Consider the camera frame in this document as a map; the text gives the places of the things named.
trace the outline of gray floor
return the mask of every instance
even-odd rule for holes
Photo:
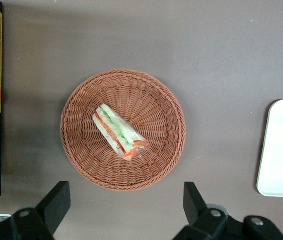
[[[3,0],[0,212],[34,206],[58,182],[72,207],[57,240],[169,240],[187,224],[184,181],[208,203],[271,219],[283,198],[256,189],[267,111],[283,99],[283,1]],[[176,168],[135,192],[103,189],[68,161],[63,107],[90,76],[146,72],[178,98],[187,140]]]

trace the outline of sandwich wedge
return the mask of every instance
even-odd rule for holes
[[[122,159],[131,160],[149,145],[142,135],[106,104],[97,108],[92,119],[109,145]]]

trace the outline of white plate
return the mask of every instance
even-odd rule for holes
[[[269,110],[257,188],[264,196],[283,197],[283,100]]]

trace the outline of screw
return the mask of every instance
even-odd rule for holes
[[[210,213],[211,213],[211,215],[213,215],[216,218],[219,218],[219,217],[222,216],[222,214],[217,210],[211,210]]]
[[[263,226],[264,225],[264,222],[262,220],[260,220],[259,218],[257,217],[253,217],[251,219],[251,221],[256,224],[257,226]]]
[[[19,213],[19,217],[20,218],[23,218],[23,217],[26,217],[30,214],[31,212],[29,210],[24,210],[22,211],[21,213]]]

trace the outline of wicker basket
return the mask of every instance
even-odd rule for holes
[[[94,124],[92,115],[107,104],[130,122],[149,148],[131,161],[120,159]],[[61,116],[64,150],[77,171],[112,190],[135,191],[167,176],[185,145],[186,124],[176,97],[156,78],[115,69],[94,75],[70,96]]]

